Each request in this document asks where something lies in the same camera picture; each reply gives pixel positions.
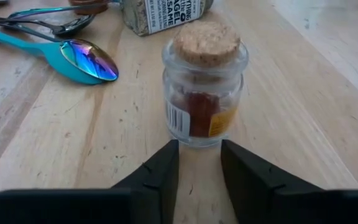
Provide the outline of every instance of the cork stopper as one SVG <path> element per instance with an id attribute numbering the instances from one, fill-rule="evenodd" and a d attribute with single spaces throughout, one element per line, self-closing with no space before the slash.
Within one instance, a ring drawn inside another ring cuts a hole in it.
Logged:
<path id="1" fill-rule="evenodd" d="M 232 27 L 218 22 L 194 21 L 186 24 L 173 39 L 175 53 L 200 67 L 217 67 L 234 59 L 240 37 Z"/>

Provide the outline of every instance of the barcode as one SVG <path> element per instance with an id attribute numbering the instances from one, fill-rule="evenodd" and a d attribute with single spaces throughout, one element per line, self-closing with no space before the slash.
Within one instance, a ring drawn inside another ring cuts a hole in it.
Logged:
<path id="1" fill-rule="evenodd" d="M 190 132 L 190 115 L 170 102 L 165 102 L 165 112 L 167 114 L 167 123 L 171 131 L 188 136 Z"/>

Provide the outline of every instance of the wooden countertop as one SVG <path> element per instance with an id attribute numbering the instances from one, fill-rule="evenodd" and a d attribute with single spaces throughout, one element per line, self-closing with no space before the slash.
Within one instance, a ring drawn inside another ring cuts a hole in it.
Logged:
<path id="1" fill-rule="evenodd" d="M 0 16 L 66 4 L 12 0 Z M 231 139 L 320 187 L 358 188 L 358 1 L 216 0 L 203 19 L 234 26 L 250 54 Z M 98 15 L 79 37 L 121 71 L 100 86 L 0 44 L 0 190 L 109 187 L 168 142 L 160 53 L 177 30 L 141 38 L 118 10 Z M 218 148 L 182 148 L 175 223 L 235 222 Z"/>

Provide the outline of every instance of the spice jar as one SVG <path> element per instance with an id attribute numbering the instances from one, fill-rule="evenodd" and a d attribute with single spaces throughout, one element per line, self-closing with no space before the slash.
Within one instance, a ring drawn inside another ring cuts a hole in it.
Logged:
<path id="1" fill-rule="evenodd" d="M 169 131 L 190 146 L 216 144 L 239 104 L 246 47 L 231 27 L 195 21 L 165 46 L 162 58 Z"/>
<path id="2" fill-rule="evenodd" d="M 90 15 L 90 14 L 97 14 L 100 12 L 104 12 L 107 8 L 107 0 L 68 0 L 70 5 L 72 6 L 83 6 L 89 4 L 97 4 L 97 3 L 105 3 L 98 7 L 91 7 L 89 9 L 76 9 L 74 12 L 78 15 Z"/>
<path id="3" fill-rule="evenodd" d="M 137 35 L 149 35 L 200 18 L 214 0 L 114 0 L 125 24 Z"/>

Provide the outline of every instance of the small glass jar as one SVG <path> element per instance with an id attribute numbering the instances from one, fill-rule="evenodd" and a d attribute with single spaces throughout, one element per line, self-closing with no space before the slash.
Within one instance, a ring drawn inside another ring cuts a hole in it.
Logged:
<path id="1" fill-rule="evenodd" d="M 243 43 L 237 57 L 214 68 L 182 60 L 170 41 L 162 52 L 167 126 L 172 136 L 192 147 L 206 147 L 225 138 L 244 87 L 248 64 Z"/>
<path id="2" fill-rule="evenodd" d="M 144 36 L 200 18 L 214 0 L 114 0 L 121 4 L 125 24 Z"/>

